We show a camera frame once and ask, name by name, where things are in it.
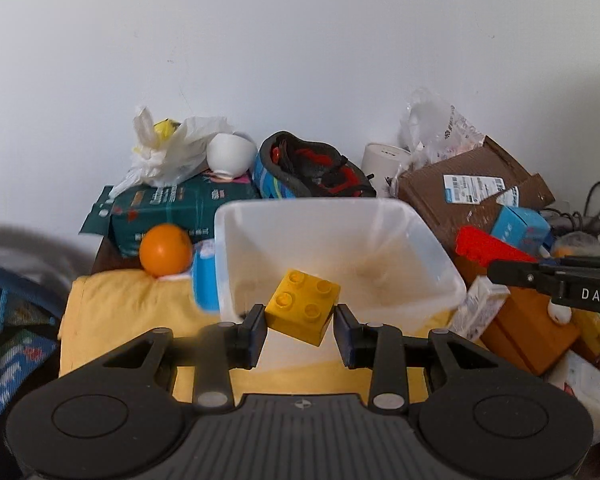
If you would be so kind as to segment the yellow duplo brick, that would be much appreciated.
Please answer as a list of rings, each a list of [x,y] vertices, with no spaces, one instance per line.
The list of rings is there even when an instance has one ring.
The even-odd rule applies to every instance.
[[[289,269],[265,307],[266,325],[283,335],[318,347],[325,336],[341,287]]]

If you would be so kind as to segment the white milk carton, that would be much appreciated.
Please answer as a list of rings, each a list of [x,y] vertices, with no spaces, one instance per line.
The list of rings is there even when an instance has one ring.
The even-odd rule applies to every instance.
[[[478,340],[510,296],[505,285],[479,275],[470,285],[465,300],[454,312],[448,329],[470,341]]]

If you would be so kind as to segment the orange box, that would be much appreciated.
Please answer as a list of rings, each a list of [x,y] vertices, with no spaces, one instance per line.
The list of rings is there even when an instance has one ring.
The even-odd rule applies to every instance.
[[[467,284],[467,291],[486,270],[456,256],[454,263]],[[555,324],[547,314],[547,296],[532,289],[507,287],[510,296],[482,336],[476,340],[516,367],[540,376],[553,367],[580,336],[570,322]]]

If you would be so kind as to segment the white egg shaped object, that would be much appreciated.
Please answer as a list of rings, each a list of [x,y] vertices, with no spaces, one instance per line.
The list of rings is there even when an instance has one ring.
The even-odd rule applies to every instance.
[[[572,309],[570,307],[554,304],[553,301],[550,301],[547,305],[547,314],[559,326],[569,324],[572,319]]]

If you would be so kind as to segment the translucent white plastic bin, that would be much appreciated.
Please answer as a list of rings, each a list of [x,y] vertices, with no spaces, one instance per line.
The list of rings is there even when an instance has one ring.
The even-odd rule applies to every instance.
[[[364,322],[415,333],[457,307],[466,286],[434,233],[393,198],[243,200],[214,218],[220,315],[265,304],[291,269],[341,287]]]

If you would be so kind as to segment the white plastic bag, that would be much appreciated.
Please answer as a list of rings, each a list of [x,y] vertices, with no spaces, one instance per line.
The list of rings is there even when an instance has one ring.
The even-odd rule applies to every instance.
[[[182,122],[154,122],[146,106],[137,107],[133,118],[137,142],[131,167],[123,180],[109,192],[117,198],[137,185],[164,188],[177,185],[204,170],[207,148],[220,133],[233,133],[225,117],[187,117]]]

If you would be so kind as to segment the clear plastic bag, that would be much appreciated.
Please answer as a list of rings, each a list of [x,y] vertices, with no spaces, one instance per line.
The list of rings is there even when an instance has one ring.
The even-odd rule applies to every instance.
[[[453,104],[427,88],[412,93],[400,119],[398,138],[400,147],[411,155],[411,169],[480,148],[486,140]]]

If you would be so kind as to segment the dark blue bag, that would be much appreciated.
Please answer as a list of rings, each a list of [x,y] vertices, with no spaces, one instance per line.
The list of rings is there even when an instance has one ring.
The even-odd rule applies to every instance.
[[[0,267],[0,418],[17,391],[58,348],[66,300]]]

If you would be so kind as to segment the green book box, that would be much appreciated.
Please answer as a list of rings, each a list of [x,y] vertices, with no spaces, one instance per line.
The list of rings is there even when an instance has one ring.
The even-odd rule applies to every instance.
[[[178,185],[137,185],[115,198],[106,186],[82,224],[82,234],[108,238],[120,256],[138,255],[145,234],[163,223],[186,231],[194,244],[214,237],[214,216],[224,204],[260,197],[248,174],[224,181],[206,172]]]

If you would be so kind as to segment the yellow cloth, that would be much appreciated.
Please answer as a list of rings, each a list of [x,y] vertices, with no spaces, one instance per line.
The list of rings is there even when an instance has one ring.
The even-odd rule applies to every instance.
[[[194,336],[219,321],[195,304],[188,278],[156,280],[141,270],[80,276],[71,287],[60,322],[59,374],[64,376],[156,327]],[[357,393],[368,399],[370,371],[348,370],[340,360],[272,372],[232,370],[234,396],[245,393]]]

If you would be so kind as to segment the brown cardboard box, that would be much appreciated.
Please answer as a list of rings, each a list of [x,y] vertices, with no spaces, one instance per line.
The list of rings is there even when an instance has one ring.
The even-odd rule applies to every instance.
[[[394,188],[448,252],[463,226],[491,231],[504,206],[540,210],[555,201],[539,174],[530,174],[491,138],[442,162],[401,172]]]

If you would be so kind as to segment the orange fruit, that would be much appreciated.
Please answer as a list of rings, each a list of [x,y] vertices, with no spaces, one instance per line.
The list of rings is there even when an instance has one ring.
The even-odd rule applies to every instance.
[[[163,223],[145,234],[138,256],[148,274],[162,278],[187,271],[193,262],[194,248],[183,229]]]

